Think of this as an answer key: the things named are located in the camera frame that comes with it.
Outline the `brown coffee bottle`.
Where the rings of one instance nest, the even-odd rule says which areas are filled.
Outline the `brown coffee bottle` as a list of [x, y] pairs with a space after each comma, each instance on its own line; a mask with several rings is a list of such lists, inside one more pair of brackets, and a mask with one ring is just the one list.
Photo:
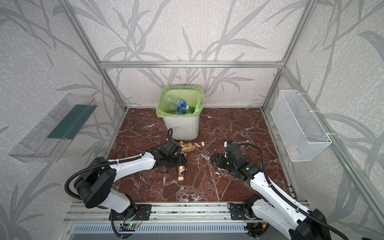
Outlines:
[[183, 181], [185, 179], [185, 171], [186, 171], [185, 166], [179, 166], [178, 168], [178, 181]]

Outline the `orange tea bottle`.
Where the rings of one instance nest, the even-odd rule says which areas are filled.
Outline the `orange tea bottle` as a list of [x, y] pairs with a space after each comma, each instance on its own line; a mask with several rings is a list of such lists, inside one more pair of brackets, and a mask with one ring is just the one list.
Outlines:
[[205, 143], [204, 142], [198, 142], [198, 143], [195, 143], [195, 142], [189, 142], [189, 143], [181, 142], [180, 146], [181, 146], [181, 153], [185, 154], [185, 153], [192, 152], [192, 151], [195, 151], [195, 150], [197, 150], [199, 148], [204, 147]]

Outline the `clear bottle blue label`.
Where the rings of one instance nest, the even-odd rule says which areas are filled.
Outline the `clear bottle blue label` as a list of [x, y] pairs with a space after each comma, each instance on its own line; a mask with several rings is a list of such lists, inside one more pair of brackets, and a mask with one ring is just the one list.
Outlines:
[[177, 114], [184, 114], [190, 108], [190, 106], [187, 104], [185, 100], [180, 99], [174, 95], [167, 97], [167, 102], [176, 108]]

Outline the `green soda bottle yellow cap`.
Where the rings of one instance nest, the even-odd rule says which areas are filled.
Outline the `green soda bottle yellow cap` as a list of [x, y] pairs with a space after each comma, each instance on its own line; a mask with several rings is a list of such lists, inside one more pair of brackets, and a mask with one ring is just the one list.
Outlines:
[[193, 114], [195, 112], [195, 107], [189, 107], [184, 114]]

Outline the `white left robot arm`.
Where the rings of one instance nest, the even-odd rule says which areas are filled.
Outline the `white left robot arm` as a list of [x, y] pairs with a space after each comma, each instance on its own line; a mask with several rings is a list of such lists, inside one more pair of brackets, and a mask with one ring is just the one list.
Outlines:
[[181, 146], [168, 139], [164, 144], [136, 156], [116, 160], [94, 159], [87, 168], [66, 181], [65, 191], [71, 197], [82, 200], [88, 209], [107, 208], [112, 214], [127, 219], [138, 210], [126, 194], [113, 189], [116, 181], [138, 172], [162, 167], [176, 168], [185, 163]]

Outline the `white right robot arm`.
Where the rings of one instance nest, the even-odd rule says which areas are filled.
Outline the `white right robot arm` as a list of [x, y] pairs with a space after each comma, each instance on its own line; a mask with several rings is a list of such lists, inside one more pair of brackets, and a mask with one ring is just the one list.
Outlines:
[[247, 161], [236, 143], [227, 141], [225, 151], [214, 153], [210, 161], [214, 167], [228, 170], [257, 192], [244, 202], [249, 218], [264, 220], [289, 240], [331, 239], [330, 230], [324, 227], [325, 216], [294, 200], [270, 180], [262, 167]]

